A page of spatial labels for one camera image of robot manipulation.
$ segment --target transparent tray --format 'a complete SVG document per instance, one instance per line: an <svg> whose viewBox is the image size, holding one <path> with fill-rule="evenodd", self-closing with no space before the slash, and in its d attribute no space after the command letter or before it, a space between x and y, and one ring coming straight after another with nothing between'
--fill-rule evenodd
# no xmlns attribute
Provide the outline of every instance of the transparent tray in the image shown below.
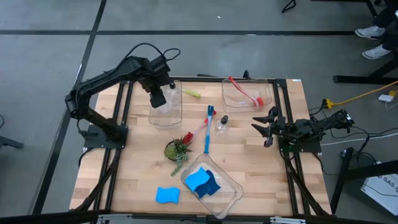
<svg viewBox="0 0 398 224"><path fill-rule="evenodd" d="M162 86L166 104L153 108L150 106L149 122L158 129L175 129L181 127L182 121L182 86L180 81L174 81L175 88Z"/></svg>
<svg viewBox="0 0 398 224"><path fill-rule="evenodd" d="M264 105L272 102L271 91L265 78L253 80L236 80L236 83L250 96L261 97ZM227 113L252 112L264 109L263 106L255 106L253 101L235 88L228 79L221 83L223 87L223 109Z"/></svg>
<svg viewBox="0 0 398 224"><path fill-rule="evenodd" d="M185 179L196 173L200 168L210 170L221 187L213 195L206 194L199 198L196 192L192 192ZM201 154L197 159L181 174L182 183L196 196L196 198L219 219L227 216L231 207L242 197L243 188L236 183L226 172L224 172L207 154Z"/></svg>

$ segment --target small bottle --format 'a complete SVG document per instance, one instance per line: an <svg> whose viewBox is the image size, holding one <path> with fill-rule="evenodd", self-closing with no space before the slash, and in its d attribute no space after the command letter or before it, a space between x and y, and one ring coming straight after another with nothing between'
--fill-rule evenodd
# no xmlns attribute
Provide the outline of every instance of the small bottle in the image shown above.
<svg viewBox="0 0 398 224"><path fill-rule="evenodd" d="M224 115L223 118L218 119L216 122L216 134L223 136L229 129L228 116Z"/></svg>

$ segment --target wooden tabletop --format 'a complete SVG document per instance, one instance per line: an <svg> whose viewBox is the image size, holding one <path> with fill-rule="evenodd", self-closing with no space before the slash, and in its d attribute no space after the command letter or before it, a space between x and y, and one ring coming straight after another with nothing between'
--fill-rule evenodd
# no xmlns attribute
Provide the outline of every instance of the wooden tabletop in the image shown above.
<svg viewBox="0 0 398 224"><path fill-rule="evenodd" d="M288 216L292 214L285 165L274 145L264 148L264 139L251 127L253 116L265 116L275 105L272 85L272 103L262 111L250 113L225 113L221 99L221 83L182 82L183 88L201 93L198 100L183 94L182 126L178 129L157 129L148 122L149 96L139 86L134 85L127 125L129 132L126 147L122 150L119 164L112 211L129 213L172 213L172 214L211 214L181 183L182 171L199 156L204 149L205 130L199 133L190 146L189 161L182 171L171 177L176 164L164 157L164 147L173 138L180 138L193 131L206 118L208 105L217 110L215 119L227 114L230 129L227 136L218 137L211 132L210 157L237 183L242 185L243 197L229 211L230 215ZM290 104L294 120L308 117L307 103L300 80L287 80ZM118 85L102 91L97 100L96 111L111 117ZM282 111L285 106L282 89L279 90ZM310 153L301 153L305 183L323 209L330 213L323 174L318 160ZM82 160L73 192L70 208L76 208L88 196L98 181L103 161L104 149L89 152ZM159 204L155 201L158 187L178 187L179 203ZM100 208L108 191L103 191ZM303 213L299 189L296 186L299 212Z"/></svg>

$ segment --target concrete floor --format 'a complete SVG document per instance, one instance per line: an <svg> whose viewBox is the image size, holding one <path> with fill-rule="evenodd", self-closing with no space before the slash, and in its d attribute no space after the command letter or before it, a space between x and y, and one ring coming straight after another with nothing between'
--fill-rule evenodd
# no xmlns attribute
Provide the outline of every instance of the concrete floor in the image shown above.
<svg viewBox="0 0 398 224"><path fill-rule="evenodd" d="M298 1L295 9L281 14L286 2L109 0L99 30L353 30L366 27L372 21L369 9L362 2ZM34 3L2 0L0 30L91 30L99 6L100 1L94 0ZM0 217L30 212L65 109L63 98L73 86L87 41L88 35L0 35L0 114L6 120L0 135L25 143L23 149L3 147L0 150ZM375 47L377 42L354 36L97 35L84 79L113 68L140 42L150 42L160 49L180 48L182 56L169 64L170 74L175 76L205 73L240 77L248 69L252 77L299 78L303 81L309 108L319 106L325 97L341 101L378 88L377 85L336 84L332 76L365 76L391 59L363 59L360 53ZM137 49L134 54L155 56L147 47ZM389 74L397 75L398 70ZM340 108L346 109L356 125L369 132L396 127L398 108L386 110L377 100L378 96L374 94ZM335 135L344 133L335 131ZM338 140L327 134L322 143ZM396 137L372 140L366 152L380 161L391 161L398 159L397 144ZM362 142L323 147L325 170L337 173L341 164L337 152L360 145ZM75 121L71 121L44 213L68 210L82 147ZM324 178L331 197L336 178L328 175ZM345 190L341 196L339 217L398 222L366 196L348 192Z"/></svg>

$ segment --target person's shoe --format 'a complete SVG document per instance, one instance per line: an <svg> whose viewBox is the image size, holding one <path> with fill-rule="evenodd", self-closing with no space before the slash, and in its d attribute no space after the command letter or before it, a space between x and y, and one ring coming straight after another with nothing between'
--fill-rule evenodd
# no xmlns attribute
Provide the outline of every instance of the person's shoe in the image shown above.
<svg viewBox="0 0 398 224"><path fill-rule="evenodd" d="M385 57L390 52L391 52L390 50L384 49L383 45L381 44L380 46L375 47L371 50L362 52L362 56L366 59L374 60L374 59L379 59L379 58Z"/></svg>
<svg viewBox="0 0 398 224"><path fill-rule="evenodd" d="M358 37L368 38L371 40L377 40L378 37L383 35L386 31L386 28L380 28L378 26L371 26L365 29L357 29L355 30L355 34Z"/></svg>

